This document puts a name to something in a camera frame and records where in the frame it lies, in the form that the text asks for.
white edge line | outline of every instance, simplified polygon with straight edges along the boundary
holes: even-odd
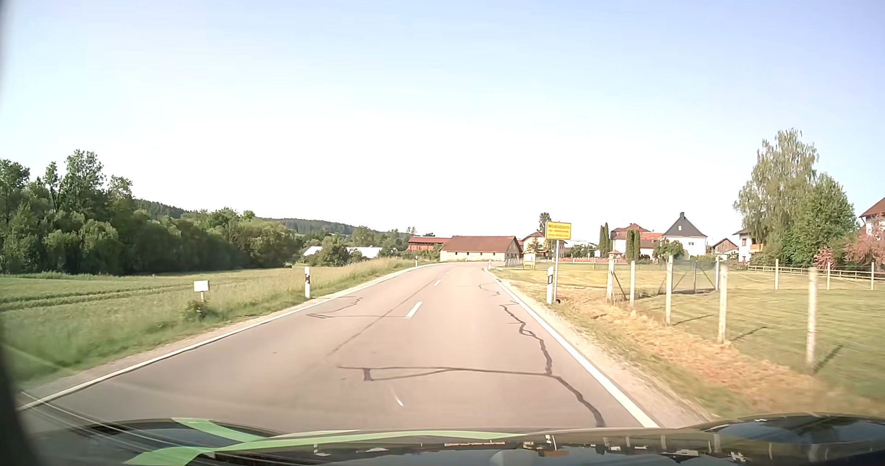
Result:
[[[396,272],[394,272],[393,274],[388,275],[388,276],[386,276],[386,277],[381,277],[381,278],[378,278],[378,279],[372,280],[370,283],[366,283],[366,284],[364,284],[364,285],[358,287],[356,290],[350,290],[350,289],[348,289],[347,292],[348,292],[348,293],[352,293],[352,292],[354,292],[354,291],[365,290],[366,288],[368,288],[368,287],[370,287],[370,286],[375,286],[375,285],[378,284],[378,283],[383,283],[383,282],[385,282],[385,281],[387,281],[387,280],[389,280],[389,279],[393,279],[394,277],[400,276],[401,274],[407,273],[407,272],[409,272],[409,271],[411,271],[411,270],[415,270],[415,269],[418,269],[418,268],[426,268],[426,267],[428,267],[428,266],[436,266],[436,265],[441,264],[441,263],[443,263],[443,262],[437,262],[437,263],[432,263],[432,264],[424,264],[424,265],[422,265],[422,266],[418,266],[417,268],[407,268],[407,269],[403,269],[403,270],[401,270],[401,271],[396,271]],[[308,305],[308,306],[302,306],[302,307],[296,308],[296,309],[294,309],[294,310],[291,310],[291,311],[289,311],[289,312],[284,312],[284,313],[281,313],[281,314],[279,314],[279,315],[274,315],[273,317],[270,317],[270,318],[268,318],[268,319],[265,319],[264,321],[259,321],[259,322],[255,323],[255,324],[250,324],[250,325],[248,325],[248,326],[243,326],[242,328],[238,328],[238,329],[233,330],[233,331],[230,331],[230,332],[228,332],[228,333],[224,333],[224,334],[221,334],[221,335],[219,335],[219,336],[215,336],[215,337],[209,338],[209,339],[207,339],[207,340],[203,340],[203,341],[201,341],[201,342],[194,343],[193,345],[190,345],[190,346],[187,346],[187,347],[183,347],[183,348],[180,348],[180,349],[178,349],[178,350],[174,350],[174,351],[172,351],[172,352],[170,352],[170,353],[168,353],[168,354],[159,355],[159,356],[157,356],[157,357],[154,357],[153,359],[143,360],[142,362],[139,362],[139,363],[137,363],[137,364],[135,364],[135,365],[129,366],[128,368],[123,368],[122,370],[116,370],[116,371],[114,371],[114,372],[112,372],[112,373],[108,373],[108,374],[106,374],[106,375],[104,375],[104,376],[102,376],[102,377],[98,377],[98,378],[92,379],[92,380],[90,380],[90,381],[86,381],[86,382],[84,382],[84,383],[76,384],[76,385],[74,385],[74,386],[72,386],[72,387],[70,387],[70,388],[67,388],[67,389],[65,389],[65,390],[62,390],[62,391],[60,391],[60,392],[52,393],[51,395],[47,395],[46,397],[43,397],[43,398],[41,398],[41,399],[37,399],[36,401],[28,402],[27,404],[24,404],[24,405],[22,405],[22,406],[17,407],[17,410],[19,410],[19,411],[23,411],[23,410],[29,409],[29,408],[31,408],[31,407],[38,406],[39,404],[43,404],[43,403],[48,402],[48,401],[53,401],[53,400],[55,400],[55,399],[57,399],[57,398],[59,398],[59,397],[64,397],[65,395],[68,395],[68,394],[70,394],[70,393],[73,393],[73,392],[79,392],[80,390],[82,390],[82,389],[84,389],[84,388],[87,388],[87,387],[89,387],[89,386],[92,386],[93,384],[101,383],[101,382],[103,382],[103,381],[105,381],[105,380],[108,380],[108,379],[111,379],[111,378],[117,377],[117,376],[119,376],[119,375],[122,375],[122,374],[125,374],[125,373],[128,373],[128,372],[131,372],[131,371],[138,370],[138,369],[140,369],[140,368],[143,368],[144,366],[147,366],[147,365],[149,365],[149,364],[153,364],[154,362],[158,362],[158,361],[163,360],[163,359],[168,359],[169,357],[172,357],[172,356],[174,356],[174,355],[178,355],[178,354],[181,354],[181,353],[187,352],[188,350],[194,350],[194,348],[199,348],[199,347],[203,347],[204,345],[209,345],[209,344],[211,344],[211,343],[214,342],[214,341],[218,341],[218,340],[220,340],[221,338],[226,338],[226,337],[231,336],[231,335],[236,335],[236,334],[238,334],[240,331],[246,331],[246,330],[249,330],[250,328],[255,328],[256,326],[260,326],[260,325],[262,325],[262,324],[270,323],[271,321],[275,321],[275,320],[277,320],[277,319],[280,319],[281,317],[286,317],[287,315],[291,315],[291,314],[296,313],[296,312],[301,312],[301,311],[303,311],[304,309],[311,308],[311,307],[315,307],[315,306],[318,306],[318,305],[322,305],[322,304],[324,304],[324,303],[326,303],[326,302],[328,302],[328,301],[333,301],[333,300],[335,300],[335,299],[337,299],[337,298],[339,298],[339,297],[343,297],[344,295],[345,295],[345,293],[339,293],[339,294],[337,294],[337,295],[334,296],[334,297],[329,297],[328,299],[325,299],[325,300],[322,300],[322,301],[319,301],[319,302],[316,302],[316,303],[310,304],[310,305]]]
[[[412,310],[410,310],[409,313],[405,314],[405,318],[412,319],[412,316],[415,315],[416,312],[418,312],[418,307],[421,307],[422,303],[424,303],[424,302],[418,302],[417,304],[415,304],[415,306],[412,307]]]
[[[630,400],[630,398],[627,397],[624,392],[621,392],[621,390],[614,383],[612,383],[612,381],[608,377],[606,377],[602,373],[602,371],[600,371],[599,369],[596,368],[596,366],[591,364],[590,361],[587,360],[587,358],[583,356],[583,354],[578,352],[578,350],[576,348],[572,347],[572,345],[569,344],[565,338],[563,338],[559,333],[557,333],[553,328],[551,328],[550,325],[547,324],[547,322],[544,321],[544,319],[542,319],[541,316],[538,315],[534,309],[532,309],[532,307],[529,307],[528,305],[526,305],[525,302],[522,301],[518,296],[516,296],[515,293],[513,293],[512,291],[510,291],[509,288],[504,286],[503,283],[501,283],[501,281],[497,277],[495,277],[495,275],[493,275],[491,272],[489,272],[489,274],[490,274],[490,276],[492,276],[492,278],[495,280],[495,282],[498,283],[498,285],[500,285],[501,288],[503,288],[503,291],[506,291],[511,296],[511,298],[513,298],[514,302],[518,303],[523,309],[525,309],[526,313],[528,313],[529,315],[534,317],[535,320],[538,322],[538,324],[540,324],[542,328],[547,330],[547,333],[549,333],[551,336],[553,336],[556,339],[556,341],[559,342],[559,345],[561,345],[563,348],[565,348],[566,351],[569,352],[569,354],[572,357],[574,357],[578,361],[578,363],[581,364],[581,366],[583,366],[584,369],[587,370],[587,372],[589,372],[590,375],[596,379],[596,381],[599,382],[599,384],[602,384],[603,388],[607,392],[611,393],[612,396],[614,397],[614,399],[616,401],[618,401],[622,406],[624,406],[624,408],[626,409],[626,412],[633,415],[633,417],[636,418],[636,421],[638,421],[640,425],[642,425],[645,428],[660,428],[660,425],[655,423],[655,420],[651,419],[651,417],[648,414],[646,414],[645,411],[640,409],[639,406],[637,406],[635,402]]]

hill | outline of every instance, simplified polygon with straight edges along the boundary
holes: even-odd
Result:
[[[168,215],[169,217],[178,219],[182,217],[183,214],[190,212],[189,210],[185,210],[177,206],[166,205],[159,201],[142,199],[136,199],[136,207],[139,209],[147,210],[150,218],[154,221],[159,221],[160,218],[164,215]],[[330,221],[318,221],[315,219],[271,219],[266,217],[260,217],[260,219],[262,221],[268,221],[272,223],[281,223],[294,232],[303,235],[310,234],[318,230],[327,230],[330,233],[352,235],[353,231],[358,227],[350,224],[332,223]]]

asphalt road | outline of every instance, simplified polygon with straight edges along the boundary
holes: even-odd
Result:
[[[640,426],[484,265],[417,268],[23,415],[35,429],[56,407],[281,432]]]

shrub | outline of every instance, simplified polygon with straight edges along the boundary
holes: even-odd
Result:
[[[198,323],[203,321],[212,310],[209,307],[209,301],[203,299],[192,299],[188,301],[182,309],[182,319],[189,323]]]

blue sky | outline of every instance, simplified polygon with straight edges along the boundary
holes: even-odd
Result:
[[[0,157],[185,208],[712,241],[797,128],[885,196],[885,0],[5,0]]]

